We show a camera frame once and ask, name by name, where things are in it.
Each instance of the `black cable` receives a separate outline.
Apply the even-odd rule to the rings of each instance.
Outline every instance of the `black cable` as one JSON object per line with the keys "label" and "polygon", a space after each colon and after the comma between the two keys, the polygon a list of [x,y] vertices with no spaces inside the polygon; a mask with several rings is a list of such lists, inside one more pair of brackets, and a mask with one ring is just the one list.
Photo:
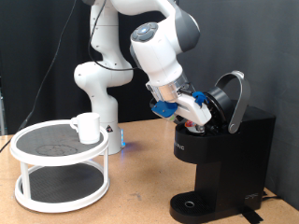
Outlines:
{"label": "black cable", "polygon": [[124,69],[114,69],[114,68],[105,67],[105,66],[103,66],[102,64],[98,63],[98,62],[93,58],[93,56],[92,56],[92,54],[91,54],[91,44],[92,44],[92,40],[93,40],[94,30],[95,30],[97,21],[99,20],[100,15],[101,15],[101,13],[102,13],[102,11],[103,11],[103,9],[104,9],[104,6],[105,6],[105,4],[106,4],[106,1],[107,1],[107,0],[104,1],[103,5],[102,5],[102,7],[101,7],[101,10],[100,10],[99,14],[97,15],[97,18],[96,18],[96,20],[95,20],[95,22],[94,22],[93,31],[92,31],[92,34],[91,34],[90,41],[89,41],[89,43],[88,43],[88,54],[90,55],[90,58],[91,58],[97,65],[99,65],[99,66],[101,66],[101,67],[103,67],[103,68],[106,68],[107,70],[111,70],[111,71],[131,71],[131,70],[139,69],[138,67],[134,67],[134,68],[124,68]]}
{"label": "black cable", "polygon": [[262,202],[267,201],[267,200],[269,200],[269,199],[282,199],[282,198],[279,197],[279,196],[263,197],[263,198],[262,198]]}
{"label": "black cable", "polygon": [[[67,26],[69,20],[71,19],[72,15],[73,15],[73,12],[74,12],[74,8],[75,8],[75,5],[76,5],[76,2],[77,2],[77,0],[74,1],[74,5],[73,5],[73,7],[72,7],[71,13],[70,13],[69,16],[68,16],[67,21],[66,21],[65,26],[64,26],[64,29],[63,29],[63,31],[62,31],[62,33],[61,33],[61,35],[60,35],[60,39],[59,39],[59,43],[58,43],[58,47],[57,47],[57,49],[56,49],[54,58],[53,58],[53,60],[52,60],[52,62],[51,62],[51,64],[50,64],[50,67],[49,67],[49,69],[48,69],[46,75],[44,76],[43,81],[42,81],[41,84],[40,84],[39,90],[38,90],[37,95],[36,95],[36,99],[35,99],[35,103],[34,103],[33,109],[32,109],[32,111],[29,113],[29,115],[27,116],[27,118],[25,119],[25,121],[22,122],[22,124],[21,124],[21,126],[20,126],[20,128],[18,129],[17,132],[19,132],[21,129],[23,129],[23,128],[26,126],[28,120],[32,117],[32,115],[33,115],[33,113],[34,113],[34,111],[35,111],[35,109],[36,109],[37,98],[38,98],[39,93],[40,93],[40,91],[41,91],[41,89],[42,89],[42,87],[43,87],[43,85],[44,85],[44,83],[45,83],[45,80],[47,79],[47,77],[48,77],[48,75],[49,75],[49,73],[50,73],[51,68],[53,67],[53,65],[54,65],[54,63],[55,63],[55,61],[56,61],[56,58],[57,58],[57,55],[58,55],[58,51],[59,51],[59,49],[60,49],[60,45],[61,45],[61,43],[62,43],[62,39],[63,39],[63,36],[64,36],[64,31],[65,31],[65,29],[66,29],[66,26]],[[0,153],[1,153],[1,152],[4,150],[4,148],[10,143],[10,141],[11,141],[11,138],[10,138],[9,141],[6,142],[6,144],[0,149]]]}

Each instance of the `white wire stand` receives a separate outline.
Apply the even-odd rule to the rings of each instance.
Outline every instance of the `white wire stand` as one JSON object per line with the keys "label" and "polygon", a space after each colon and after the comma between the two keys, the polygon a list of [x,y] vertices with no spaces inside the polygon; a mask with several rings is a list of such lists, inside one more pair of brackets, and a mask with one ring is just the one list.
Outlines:
{"label": "white wire stand", "polygon": [[[101,140],[83,145],[69,122],[38,123],[11,139],[10,152],[21,163],[15,196],[24,207],[44,213],[68,212],[95,203],[107,192],[107,131],[101,127]],[[90,161],[101,153],[104,167]]]}

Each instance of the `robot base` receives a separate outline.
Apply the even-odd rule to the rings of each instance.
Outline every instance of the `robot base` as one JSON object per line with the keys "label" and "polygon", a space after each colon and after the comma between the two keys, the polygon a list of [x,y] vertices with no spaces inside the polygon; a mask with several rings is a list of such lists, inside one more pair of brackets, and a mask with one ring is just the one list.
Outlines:
{"label": "robot base", "polygon": [[191,135],[178,125],[175,155],[197,168],[195,190],[173,197],[170,215],[182,223],[251,216],[261,207],[274,126],[274,116],[251,106],[234,134]]}
{"label": "robot base", "polygon": [[101,127],[103,127],[108,132],[108,155],[113,155],[120,152],[122,149],[122,138],[121,129],[118,126],[118,122],[101,122]]}

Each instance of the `white cup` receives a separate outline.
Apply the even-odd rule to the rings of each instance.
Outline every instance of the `white cup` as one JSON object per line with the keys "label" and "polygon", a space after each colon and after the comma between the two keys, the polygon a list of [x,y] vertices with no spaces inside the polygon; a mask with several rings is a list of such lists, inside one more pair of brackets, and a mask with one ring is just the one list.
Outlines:
{"label": "white cup", "polygon": [[82,144],[89,145],[100,140],[100,116],[97,113],[80,114],[70,120],[70,126],[77,131]]}

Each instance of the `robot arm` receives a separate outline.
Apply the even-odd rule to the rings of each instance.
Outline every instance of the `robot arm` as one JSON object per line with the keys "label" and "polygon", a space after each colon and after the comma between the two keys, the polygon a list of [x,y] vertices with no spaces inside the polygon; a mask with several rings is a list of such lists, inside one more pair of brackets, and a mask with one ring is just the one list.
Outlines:
{"label": "robot arm", "polygon": [[193,49],[198,42],[200,32],[194,18],[173,0],[111,0],[111,3],[126,15],[154,10],[165,15],[165,20],[146,23],[133,31],[132,56],[139,68],[148,74],[147,87],[154,98],[158,102],[176,104],[171,118],[180,115],[204,126],[211,114],[206,104],[197,104],[194,97],[182,93],[182,89],[188,88],[188,79],[177,61],[178,54]]}

